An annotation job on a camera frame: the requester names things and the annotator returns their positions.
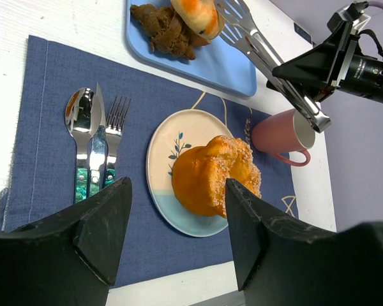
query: tabletop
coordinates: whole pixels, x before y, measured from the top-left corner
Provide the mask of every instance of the tabletop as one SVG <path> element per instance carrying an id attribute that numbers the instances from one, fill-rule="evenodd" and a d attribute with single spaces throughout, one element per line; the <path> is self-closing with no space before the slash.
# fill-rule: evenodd
<path id="1" fill-rule="evenodd" d="M 311 49 L 312 46 L 294 32 L 292 20 L 268 0 L 246 0 L 246 3 L 259 29 L 284 61 Z M 257 93 L 249 99 L 241 99 L 138 62 L 128 50 L 124 37 L 125 8 L 125 0 L 0 1 L 0 192 L 9 187 L 30 34 L 148 70 L 262 112 L 274 114 L 292 108 L 281 94 L 266 88 L 266 78 L 259 71 Z M 299 218 L 336 231 L 323 133 L 317 135 L 310 153 L 309 165 L 292 167 Z M 298 155 L 293 153 L 291 157 L 295 159 Z M 234 265 L 230 262 L 113 289 L 107 305 L 191 305 L 236 289 Z"/>

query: gray wall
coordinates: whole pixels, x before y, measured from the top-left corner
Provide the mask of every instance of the gray wall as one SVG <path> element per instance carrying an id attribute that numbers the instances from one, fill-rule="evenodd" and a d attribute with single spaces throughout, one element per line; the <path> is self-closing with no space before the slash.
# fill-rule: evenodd
<path id="1" fill-rule="evenodd" d="M 271 0 L 308 31 L 316 43 L 329 36 L 326 22 L 344 0 Z M 383 46 L 383 12 L 365 29 L 375 31 Z M 369 37 L 361 38 L 364 54 L 380 57 Z M 322 104 L 333 125 L 326 131 L 327 155 L 338 231 L 362 221 L 383 220 L 383 105 L 336 92 Z"/>

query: pink mug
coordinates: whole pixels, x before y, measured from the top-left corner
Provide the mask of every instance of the pink mug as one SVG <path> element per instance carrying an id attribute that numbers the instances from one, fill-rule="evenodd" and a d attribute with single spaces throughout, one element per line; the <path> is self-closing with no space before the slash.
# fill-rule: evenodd
<path id="1" fill-rule="evenodd" d="M 292 166 L 305 166 L 311 161 L 307 149 L 315 143 L 315 131 L 297 110 L 292 109 L 258 123 L 253 128 L 251 139 L 257 150 Z M 294 151 L 304 154 L 306 160 L 298 163 L 280 155 Z"/>

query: knife blade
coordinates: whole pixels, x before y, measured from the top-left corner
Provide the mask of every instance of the knife blade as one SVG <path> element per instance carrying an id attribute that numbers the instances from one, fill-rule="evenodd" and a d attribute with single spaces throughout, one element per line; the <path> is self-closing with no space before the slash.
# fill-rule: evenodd
<path id="1" fill-rule="evenodd" d="M 101 122 L 98 130 L 92 139 L 91 155 L 89 156 L 89 196 L 93 196 L 100 190 L 101 171 L 100 168 L 105 164 L 105 103 L 101 86 L 96 83 L 96 93 L 94 99 L 100 104 Z"/>

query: fork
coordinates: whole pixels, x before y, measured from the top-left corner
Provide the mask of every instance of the fork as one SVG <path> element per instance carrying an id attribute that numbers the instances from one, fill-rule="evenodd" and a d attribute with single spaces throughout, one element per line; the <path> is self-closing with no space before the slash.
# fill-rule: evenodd
<path id="1" fill-rule="evenodd" d="M 319 133 L 325 130 L 331 124 L 331 119 L 322 112 L 302 85 L 273 76 L 274 68 L 283 64 L 283 60 L 258 29 L 245 2 L 214 0 L 214 3 L 218 13 L 226 20 L 220 37 L 247 56 L 314 130 Z"/>
<path id="2" fill-rule="evenodd" d="M 105 128 L 105 136 L 108 144 L 108 157 L 107 157 L 107 170 L 105 172 L 104 187 L 115 182 L 115 164 L 117 157 L 117 149 L 122 139 L 123 124 L 128 114 L 131 99 L 125 98 L 122 103 L 123 97 L 119 99 L 115 107 L 117 96 L 112 104 L 112 108 L 107 117 Z"/>

